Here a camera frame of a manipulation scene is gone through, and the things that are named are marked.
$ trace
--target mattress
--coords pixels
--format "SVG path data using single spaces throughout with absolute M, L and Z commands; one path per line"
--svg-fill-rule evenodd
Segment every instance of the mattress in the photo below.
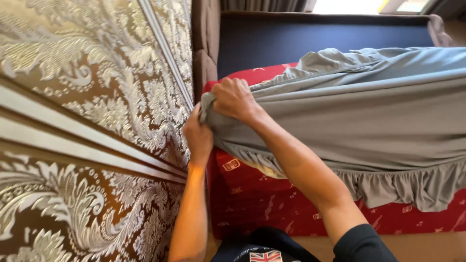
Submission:
M 250 85 L 271 79 L 296 63 L 233 73 Z M 216 82 L 208 82 L 204 92 Z M 248 234 L 260 226 L 280 228 L 291 236 L 327 235 L 317 209 L 286 179 L 273 179 L 214 149 L 207 168 L 212 230 L 217 239 Z M 379 234 L 413 234 L 466 230 L 466 189 L 455 194 L 448 208 L 423 213 L 407 204 L 390 203 L 368 209 L 356 205 Z
M 221 79 L 245 69 L 295 62 L 325 48 L 348 52 L 445 46 L 439 43 L 443 28 L 433 33 L 434 18 L 223 12 L 217 75 Z

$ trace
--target bed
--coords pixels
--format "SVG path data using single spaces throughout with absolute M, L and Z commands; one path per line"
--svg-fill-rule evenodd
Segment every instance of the bed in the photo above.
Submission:
M 435 15 L 220 14 L 214 0 L 193 2 L 192 15 L 197 101 L 218 79 L 229 76 L 244 78 L 250 85 L 260 83 L 293 67 L 309 51 L 452 45 Z M 326 235 L 317 210 L 287 180 L 268 178 L 218 149 L 211 153 L 207 180 L 212 229 L 218 239 L 264 225 L 292 236 Z M 357 205 L 379 234 L 409 234 L 466 230 L 465 202 L 463 189 L 442 212 L 422 213 L 395 203 L 373 209 L 362 201 Z

